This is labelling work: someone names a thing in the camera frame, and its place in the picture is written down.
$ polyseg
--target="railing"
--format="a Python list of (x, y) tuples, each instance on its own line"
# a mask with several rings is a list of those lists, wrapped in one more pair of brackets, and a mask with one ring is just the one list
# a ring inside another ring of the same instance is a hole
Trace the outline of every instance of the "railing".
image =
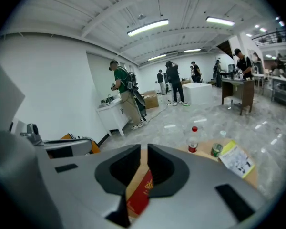
[(276, 31), (252, 39), (255, 44), (259, 46), (265, 46), (273, 43), (286, 42), (286, 31)]

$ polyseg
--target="faucet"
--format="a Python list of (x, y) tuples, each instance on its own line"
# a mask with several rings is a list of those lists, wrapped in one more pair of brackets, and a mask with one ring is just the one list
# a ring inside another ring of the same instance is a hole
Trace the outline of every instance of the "faucet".
[(111, 97), (111, 94), (108, 94), (108, 95), (107, 95), (107, 99), (108, 99), (108, 103), (109, 103), (109, 104), (111, 103), (110, 97)]

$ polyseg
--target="green shirt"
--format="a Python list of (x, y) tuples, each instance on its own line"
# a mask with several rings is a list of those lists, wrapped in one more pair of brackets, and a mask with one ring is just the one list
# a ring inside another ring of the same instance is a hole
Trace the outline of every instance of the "green shirt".
[[(124, 70), (121, 70), (121, 69), (116, 69), (115, 71), (114, 71), (114, 78), (115, 78), (115, 80), (120, 80), (120, 79), (125, 79), (127, 77), (127, 73), (124, 71)], [(127, 88), (126, 88), (126, 86), (124, 86), (124, 84), (126, 84), (125, 83), (125, 80), (123, 81), (123, 83), (122, 83), (122, 80), (121, 80), (121, 85), (120, 85), (120, 87), (119, 87), (119, 91), (120, 91), (120, 93), (123, 93), (123, 92), (125, 92), (125, 91), (127, 91)]]

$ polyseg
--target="marble floor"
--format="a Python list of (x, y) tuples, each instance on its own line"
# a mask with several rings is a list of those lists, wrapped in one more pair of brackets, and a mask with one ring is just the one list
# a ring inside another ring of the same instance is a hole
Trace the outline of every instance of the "marble floor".
[(258, 189), (272, 198), (286, 181), (286, 107), (255, 94), (252, 112), (247, 108), (239, 116), (237, 104), (231, 106), (226, 99), (221, 105), (221, 89), (213, 86), (212, 93), (211, 104), (189, 107), (167, 106), (171, 95), (158, 96), (159, 107), (147, 110), (148, 123), (137, 130), (131, 130), (132, 125), (127, 124), (123, 129), (125, 136), (114, 132), (101, 145), (101, 151), (128, 144), (147, 148), (147, 143), (177, 148), (185, 145), (186, 135), (194, 125), (204, 140), (215, 139), (225, 130), (226, 137), (235, 140), (254, 159)]

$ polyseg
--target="sneaker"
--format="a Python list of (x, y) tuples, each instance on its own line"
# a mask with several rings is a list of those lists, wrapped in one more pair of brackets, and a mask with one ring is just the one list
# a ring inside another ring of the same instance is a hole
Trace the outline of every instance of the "sneaker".
[(134, 125), (133, 127), (132, 127), (132, 130), (136, 130), (136, 129), (138, 129), (138, 128), (141, 128), (143, 125), (142, 125), (142, 123), (139, 123), (139, 124), (137, 124), (137, 125)]

